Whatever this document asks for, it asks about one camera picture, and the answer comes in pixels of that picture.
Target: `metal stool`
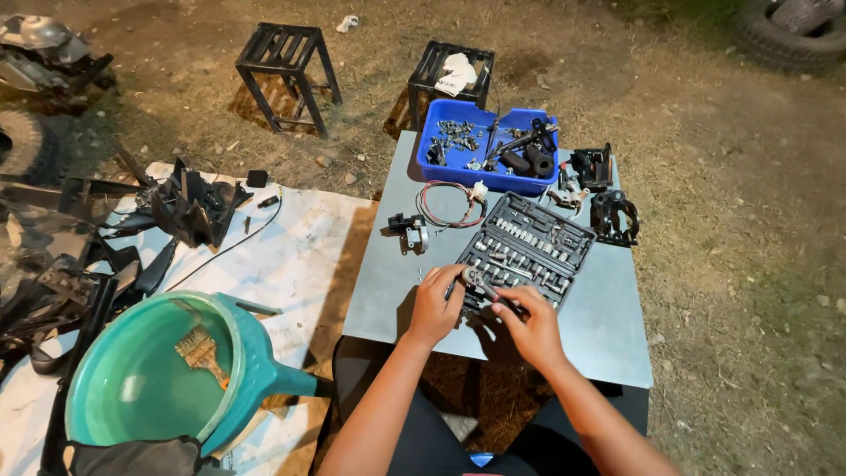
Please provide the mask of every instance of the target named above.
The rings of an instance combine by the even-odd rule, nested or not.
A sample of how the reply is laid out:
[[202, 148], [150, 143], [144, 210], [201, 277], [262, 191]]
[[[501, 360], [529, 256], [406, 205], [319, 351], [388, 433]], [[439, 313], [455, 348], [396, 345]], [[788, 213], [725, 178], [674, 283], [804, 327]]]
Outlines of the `metal stool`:
[[[298, 49], [299, 55], [294, 58], [294, 54]], [[305, 67], [308, 65], [309, 60], [311, 60], [311, 54], [315, 49], [317, 50], [317, 54], [320, 55], [323, 71], [326, 73], [328, 82], [325, 84], [309, 83], [305, 76]], [[338, 80], [335, 79], [335, 72], [332, 70], [332, 62], [329, 60], [329, 52], [326, 49], [326, 42], [323, 41], [323, 33], [320, 28], [316, 26], [259, 23], [244, 47], [244, 50], [238, 56], [238, 60], [235, 61], [235, 68], [238, 70], [241, 79], [244, 80], [244, 83], [247, 85], [259, 109], [264, 113], [267, 122], [270, 123], [274, 132], [282, 132], [279, 123], [303, 124], [314, 125], [322, 139], [329, 137], [311, 88], [323, 87], [332, 90], [332, 102], [336, 106], [340, 106], [343, 101], [341, 100]], [[288, 90], [288, 94], [297, 100], [293, 117], [281, 118], [273, 113], [270, 104], [267, 103], [267, 99], [261, 92], [261, 88], [255, 82], [253, 73], [268, 73], [270, 75], [282, 76], [282, 81]], [[309, 109], [311, 120], [301, 118], [303, 115], [303, 106]]]
[[411, 118], [411, 130], [420, 130], [420, 93], [425, 92], [429, 98], [436, 94], [435, 84], [447, 73], [443, 69], [443, 62], [447, 59], [447, 56], [455, 53], [464, 53], [473, 67], [478, 62], [482, 63], [476, 82], [461, 90], [455, 99], [475, 102], [476, 107], [479, 109], [485, 108], [487, 88], [491, 85], [493, 60], [497, 54], [493, 51], [477, 50], [431, 40], [426, 45], [423, 58], [417, 64], [415, 72], [409, 78], [409, 116]]

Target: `red wire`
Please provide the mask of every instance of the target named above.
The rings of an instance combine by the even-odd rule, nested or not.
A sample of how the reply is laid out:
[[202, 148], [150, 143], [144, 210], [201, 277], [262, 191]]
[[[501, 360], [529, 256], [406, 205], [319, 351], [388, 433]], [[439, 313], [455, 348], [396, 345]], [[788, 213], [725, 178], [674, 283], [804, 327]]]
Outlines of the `red wire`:
[[481, 221], [485, 218], [485, 217], [479, 217], [478, 219], [474, 220], [473, 222], [466, 223], [466, 220], [470, 217], [470, 214], [473, 213], [473, 207], [475, 207], [475, 201], [473, 201], [473, 200], [470, 200], [470, 209], [467, 210], [467, 213], [464, 214], [464, 218], [462, 218], [460, 221], [449, 222], [447, 220], [440, 219], [440, 218], [436, 217], [435, 214], [432, 213], [431, 210], [429, 209], [429, 205], [426, 203], [426, 192], [429, 190], [430, 185], [437, 185], [437, 184], [449, 184], [450, 186], [454, 186], [454, 187], [458, 188], [459, 190], [463, 191], [465, 194], [467, 194], [467, 197], [470, 198], [470, 190], [468, 190], [467, 187], [465, 187], [464, 185], [456, 184], [456, 183], [453, 183], [453, 182], [447, 182], [447, 181], [444, 181], [444, 180], [429, 180], [428, 182], [426, 182], [425, 185], [423, 185], [423, 190], [420, 191], [420, 198], [422, 198], [422, 201], [423, 201], [423, 208], [426, 209], [426, 212], [429, 213], [430, 217], [432, 217], [433, 219], [435, 219], [439, 222], [442, 222], [442, 223], [449, 223], [449, 225], [447, 225], [447, 227], [452, 226], [452, 227], [456, 227], [456, 228], [468, 228], [470, 226], [477, 225], [477, 224], [481, 223]]

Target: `socket wrench set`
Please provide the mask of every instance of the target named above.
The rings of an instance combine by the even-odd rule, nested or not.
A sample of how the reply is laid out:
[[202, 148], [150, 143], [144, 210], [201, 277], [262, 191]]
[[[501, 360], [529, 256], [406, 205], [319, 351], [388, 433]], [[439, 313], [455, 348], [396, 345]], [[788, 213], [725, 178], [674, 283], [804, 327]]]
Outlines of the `socket wrench set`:
[[[499, 199], [456, 263], [477, 267], [491, 286], [533, 285], [558, 309], [594, 241], [593, 230], [510, 191]], [[479, 313], [490, 303], [481, 289], [471, 287], [462, 314]]]

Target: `wire connector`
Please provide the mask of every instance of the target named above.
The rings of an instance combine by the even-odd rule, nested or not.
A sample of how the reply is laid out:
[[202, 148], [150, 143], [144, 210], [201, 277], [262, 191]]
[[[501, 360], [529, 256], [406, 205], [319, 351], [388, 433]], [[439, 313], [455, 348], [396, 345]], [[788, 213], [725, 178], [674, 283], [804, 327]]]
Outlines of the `wire connector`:
[[487, 187], [482, 184], [484, 180], [479, 180], [473, 185], [473, 189], [470, 190], [470, 194], [467, 196], [468, 201], [476, 200], [479, 203], [485, 202], [485, 194], [487, 193]]

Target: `teal plastic basin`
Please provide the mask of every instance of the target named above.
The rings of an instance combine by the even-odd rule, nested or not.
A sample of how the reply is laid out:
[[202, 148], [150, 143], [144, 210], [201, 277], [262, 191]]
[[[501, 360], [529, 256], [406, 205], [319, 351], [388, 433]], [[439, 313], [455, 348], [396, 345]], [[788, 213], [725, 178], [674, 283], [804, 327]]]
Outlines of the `teal plastic basin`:
[[[226, 391], [174, 349], [197, 324], [217, 343]], [[65, 411], [68, 439], [109, 446], [188, 434], [203, 441], [239, 387], [243, 354], [233, 314], [212, 296], [175, 291], [144, 300], [109, 324], [82, 359]]]

